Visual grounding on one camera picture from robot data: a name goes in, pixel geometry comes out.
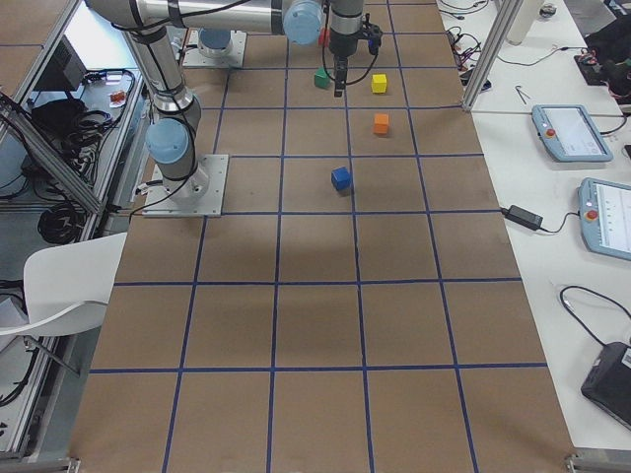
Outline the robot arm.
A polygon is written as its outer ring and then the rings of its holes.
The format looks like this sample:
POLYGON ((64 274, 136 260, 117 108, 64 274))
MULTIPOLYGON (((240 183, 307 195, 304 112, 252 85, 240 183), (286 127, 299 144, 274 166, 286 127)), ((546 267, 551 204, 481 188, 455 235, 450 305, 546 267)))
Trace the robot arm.
POLYGON ((222 57, 232 48, 230 30, 200 29, 198 31, 198 49, 205 57, 222 57))
POLYGON ((184 82, 168 27, 232 34, 283 35, 297 44, 318 39, 329 20, 334 93, 348 86, 348 59, 371 27, 361 1, 93 1, 91 8, 123 33, 156 108, 145 143, 162 179, 147 196, 146 216, 218 216, 228 158, 195 148, 201 104, 184 82))

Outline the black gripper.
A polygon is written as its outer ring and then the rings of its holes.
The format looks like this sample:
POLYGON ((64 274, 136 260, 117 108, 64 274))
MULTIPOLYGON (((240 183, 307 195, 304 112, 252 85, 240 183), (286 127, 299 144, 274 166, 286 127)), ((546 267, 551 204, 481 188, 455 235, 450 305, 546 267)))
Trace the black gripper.
POLYGON ((359 31, 342 34, 334 29, 329 30, 328 48, 334 57, 334 96, 341 98, 346 89, 347 59, 357 51, 359 31))

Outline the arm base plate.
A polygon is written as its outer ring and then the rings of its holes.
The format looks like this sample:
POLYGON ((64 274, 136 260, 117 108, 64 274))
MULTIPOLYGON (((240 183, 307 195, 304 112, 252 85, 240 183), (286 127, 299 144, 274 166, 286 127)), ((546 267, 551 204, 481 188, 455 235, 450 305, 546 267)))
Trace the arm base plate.
POLYGON ((192 30, 182 55, 184 68, 240 69, 245 58, 246 33, 192 30))
POLYGON ((148 189, 142 215, 155 218, 220 217, 223 208, 228 155, 202 155, 197 171, 174 196, 179 183, 166 180, 148 189))

